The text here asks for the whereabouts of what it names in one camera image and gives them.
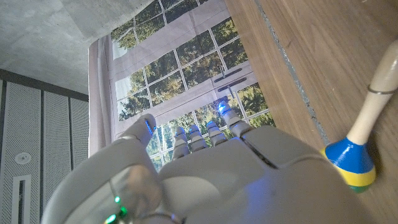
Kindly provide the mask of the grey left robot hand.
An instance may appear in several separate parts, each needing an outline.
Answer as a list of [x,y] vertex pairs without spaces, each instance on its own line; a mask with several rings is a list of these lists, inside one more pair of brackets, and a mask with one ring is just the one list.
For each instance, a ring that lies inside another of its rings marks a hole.
[[317,150],[272,126],[253,128],[221,103],[233,132],[208,123],[178,130],[160,170],[146,147],[155,133],[142,115],[114,142],[69,173],[42,223],[374,223],[358,196]]

